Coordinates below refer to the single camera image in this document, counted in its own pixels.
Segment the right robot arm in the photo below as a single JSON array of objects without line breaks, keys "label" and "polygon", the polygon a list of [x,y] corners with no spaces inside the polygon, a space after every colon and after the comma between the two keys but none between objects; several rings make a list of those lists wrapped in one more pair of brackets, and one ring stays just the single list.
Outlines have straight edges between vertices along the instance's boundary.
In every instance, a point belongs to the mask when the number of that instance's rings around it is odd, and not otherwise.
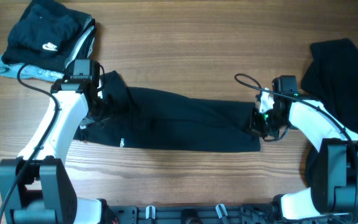
[{"label": "right robot arm", "polygon": [[312,144],[315,159],[308,188],[278,196],[279,217],[288,222],[332,219],[358,222],[358,134],[331,115],[322,102],[300,95],[293,76],[273,80],[259,91],[250,131],[264,141],[282,138],[280,129],[297,129]]}]

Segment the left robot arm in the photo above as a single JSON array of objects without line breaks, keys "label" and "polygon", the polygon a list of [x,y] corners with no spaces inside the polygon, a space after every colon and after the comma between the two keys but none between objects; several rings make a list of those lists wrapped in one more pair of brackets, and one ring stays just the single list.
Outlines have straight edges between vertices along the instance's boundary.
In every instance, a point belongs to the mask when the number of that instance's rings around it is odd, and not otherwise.
[{"label": "left robot arm", "polygon": [[0,162],[0,223],[119,223],[104,199],[77,197],[65,169],[77,129],[109,113],[103,87],[104,68],[90,59],[75,60],[73,73],[55,81],[32,139]]}]

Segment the black polo shirt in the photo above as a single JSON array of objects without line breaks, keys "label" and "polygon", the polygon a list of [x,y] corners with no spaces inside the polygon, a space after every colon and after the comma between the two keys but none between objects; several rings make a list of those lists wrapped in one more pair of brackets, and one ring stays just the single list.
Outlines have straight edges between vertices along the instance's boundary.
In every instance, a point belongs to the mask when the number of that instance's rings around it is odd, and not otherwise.
[{"label": "black polo shirt", "polygon": [[259,138],[247,130],[254,103],[127,86],[115,70],[105,75],[103,99],[111,107],[108,119],[78,128],[76,140],[123,148],[260,151]]}]

